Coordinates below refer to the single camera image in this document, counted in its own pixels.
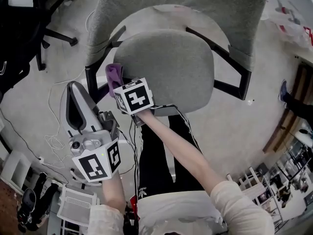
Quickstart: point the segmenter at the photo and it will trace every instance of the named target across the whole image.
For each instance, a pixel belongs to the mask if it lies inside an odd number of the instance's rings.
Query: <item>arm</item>
[[[102,190],[105,204],[91,207],[88,235],[123,235],[126,200],[118,172],[102,181]]]
[[[232,234],[274,234],[271,216],[245,196],[235,182],[220,177],[198,149],[161,123],[150,110],[137,115],[211,196],[212,203],[221,213]]]
[[[124,215],[126,200],[118,172],[111,179],[102,181],[102,190],[106,205],[119,210]]]
[[[158,135],[179,163],[198,180],[209,195],[218,183],[225,181],[210,167],[197,148],[161,123],[150,110],[139,112],[137,115]]]

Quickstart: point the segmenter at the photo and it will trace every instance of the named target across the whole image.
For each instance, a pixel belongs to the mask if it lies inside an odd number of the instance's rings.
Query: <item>purple cloth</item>
[[[124,85],[122,75],[123,75],[123,66],[120,64],[109,64],[106,66],[106,75],[109,85],[109,94],[111,97],[114,97],[113,90]]]

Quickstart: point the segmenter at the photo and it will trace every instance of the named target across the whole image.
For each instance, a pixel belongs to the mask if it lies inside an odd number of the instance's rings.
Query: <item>chair wheel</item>
[[[44,71],[46,68],[47,68],[46,64],[41,64],[40,67],[38,67],[40,71]]]
[[[72,38],[72,42],[70,42],[69,44],[70,44],[71,46],[74,46],[74,45],[77,45],[77,43],[78,43],[78,40],[77,40],[76,37],[74,37],[74,38]]]

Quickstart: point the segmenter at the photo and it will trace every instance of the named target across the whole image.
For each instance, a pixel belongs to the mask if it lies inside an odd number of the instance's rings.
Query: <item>chair seat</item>
[[[143,32],[125,40],[114,62],[123,77],[145,77],[155,105],[175,104],[182,113],[204,107],[214,85],[214,62],[209,45],[179,30]],[[177,115],[175,108],[158,109],[156,116]]]

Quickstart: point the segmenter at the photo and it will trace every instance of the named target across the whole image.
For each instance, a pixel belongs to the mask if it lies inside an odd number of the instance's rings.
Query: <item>gray office chair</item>
[[[156,105],[175,104],[188,113],[204,107],[213,87],[244,100],[253,70],[253,43],[266,0],[100,0],[89,29],[86,77],[89,94],[97,103],[108,86],[97,87],[96,73],[109,51],[117,47],[115,63],[124,67],[123,77],[145,77]],[[193,29],[161,29],[118,41],[122,27],[114,28],[130,14],[154,5],[178,4],[211,17],[229,40],[227,52]],[[212,50],[240,75],[238,87],[214,80]],[[173,108],[156,110],[156,116],[177,114]]]

